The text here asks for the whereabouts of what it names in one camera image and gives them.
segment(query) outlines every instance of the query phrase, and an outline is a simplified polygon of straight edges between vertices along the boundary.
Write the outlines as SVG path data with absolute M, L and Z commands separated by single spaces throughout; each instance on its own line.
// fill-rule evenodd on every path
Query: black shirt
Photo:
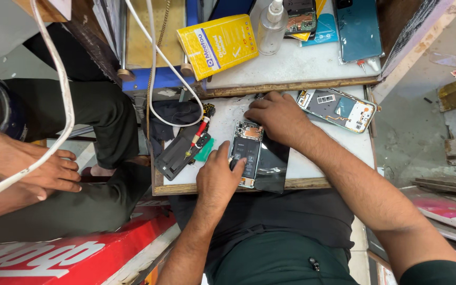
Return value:
M 319 271 L 309 262 L 318 262 Z M 237 244 L 206 270 L 211 285 L 320 284 L 356 285 L 343 249 L 323 246 L 292 232 L 267 232 Z M 404 272 L 400 285 L 456 284 L 456 262 L 419 263 Z

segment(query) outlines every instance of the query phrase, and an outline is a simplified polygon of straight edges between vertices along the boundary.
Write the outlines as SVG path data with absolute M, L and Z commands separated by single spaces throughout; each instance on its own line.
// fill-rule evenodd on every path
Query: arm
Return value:
M 21 142 L 0 133 L 0 178 L 8 178 L 28 168 L 47 150 L 48 148 Z M 77 173 L 79 166 L 72 161 L 75 159 L 75 154 L 72 152 L 58 150 L 38 169 L 22 178 L 21 182 L 42 188 L 78 192 L 80 186 L 72 182 L 80 181 L 80 175 Z
M 212 151 L 197 176 L 198 201 L 186 228 L 179 236 L 158 278 L 158 285 L 202 282 L 205 259 L 214 228 L 237 189 L 246 159 L 238 161 L 233 172 L 228 163 L 230 142 Z
M 276 92 L 250 105 L 246 118 L 316 164 L 353 213 L 377 236 L 397 280 L 429 260 L 456 262 L 456 252 L 397 188 L 312 124 L 289 95 Z

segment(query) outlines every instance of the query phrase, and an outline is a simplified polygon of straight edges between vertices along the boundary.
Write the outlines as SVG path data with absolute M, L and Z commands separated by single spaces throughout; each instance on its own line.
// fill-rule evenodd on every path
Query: foot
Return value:
M 148 156 L 148 155 L 135 156 L 134 158 L 128 159 L 126 161 L 140 164 L 143 166 L 150 166 L 150 156 Z
M 98 164 L 95 164 L 91 168 L 91 175 L 92 176 L 112 176 L 115 173 L 115 169 L 105 169 Z

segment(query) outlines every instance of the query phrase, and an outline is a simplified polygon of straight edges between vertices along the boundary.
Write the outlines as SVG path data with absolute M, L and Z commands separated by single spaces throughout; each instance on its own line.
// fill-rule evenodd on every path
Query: white work surface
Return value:
M 335 16 L 332 0 L 325 1 L 327 3 L 321 13 Z M 268 7 L 271 2 L 272 0 L 258 0 L 251 11 L 251 24 L 255 35 L 258 30 L 258 17 L 263 8 Z M 356 62 L 339 64 L 338 42 L 307 47 L 300 47 L 298 42 L 299 40 L 295 39 L 284 39 L 276 54 L 259 55 L 214 74 L 212 81 L 207 82 L 207 89 L 360 78 L 381 73 L 367 64 L 367 73 L 363 72 Z M 379 60 L 376 62 L 381 70 Z
M 343 87 L 339 88 L 339 90 L 358 98 L 364 97 L 362 86 Z M 288 93 L 295 99 L 297 98 L 298 91 L 290 91 Z M 249 104 L 252 101 L 254 101 L 254 94 L 246 95 L 243 98 L 215 98 L 203 101 L 204 103 L 212 103 L 216 107 L 216 113 L 210 121 L 208 131 L 212 139 L 214 139 L 213 150 L 217 150 L 225 140 L 229 140 L 230 143 L 232 143 L 235 125 L 237 121 L 246 121 L 244 119 L 244 113 L 249 109 Z M 322 128 L 328 135 L 337 140 L 367 165 L 374 168 L 374 155 L 372 152 L 369 131 L 357 134 L 327 122 L 319 122 L 316 120 L 312 122 Z M 196 183 L 198 170 L 203 165 L 204 163 L 200 161 L 195 162 L 193 165 L 187 165 L 173 181 L 164 178 L 163 185 Z M 323 172 L 321 172 L 309 159 L 294 149 L 290 150 L 288 169 L 286 172 L 287 179 L 319 178 L 324 176 Z

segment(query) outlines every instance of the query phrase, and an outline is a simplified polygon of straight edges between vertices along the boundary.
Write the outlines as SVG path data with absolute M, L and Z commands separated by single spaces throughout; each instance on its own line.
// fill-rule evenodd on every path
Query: wooden table edge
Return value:
M 159 175 L 156 175 L 156 182 L 159 184 Z M 153 196 L 165 195 L 181 195 L 181 194 L 196 194 L 196 184 L 174 184 L 174 185 L 161 185 L 153 186 Z M 284 190 L 301 190 L 301 189 L 322 189 L 332 188 L 330 183 L 325 177 L 319 178 L 293 178 L 287 179 L 284 184 Z M 258 190 L 238 187 L 237 192 L 255 192 Z
M 307 89 L 323 89 L 335 88 L 355 85 L 372 85 L 377 84 L 376 76 L 361 77 L 361 78 L 348 78 L 348 79 L 335 79 L 323 80 L 312 82 L 298 82 L 298 83 L 282 83 L 282 84 L 262 84 L 258 86 L 243 86 L 243 87 L 228 87 L 228 88 L 215 88 L 207 89 L 207 93 L 201 96 L 200 99 L 211 99 L 218 97 L 229 97 L 238 95 L 247 95 L 254 93 L 266 93 L 270 91 L 296 91 Z

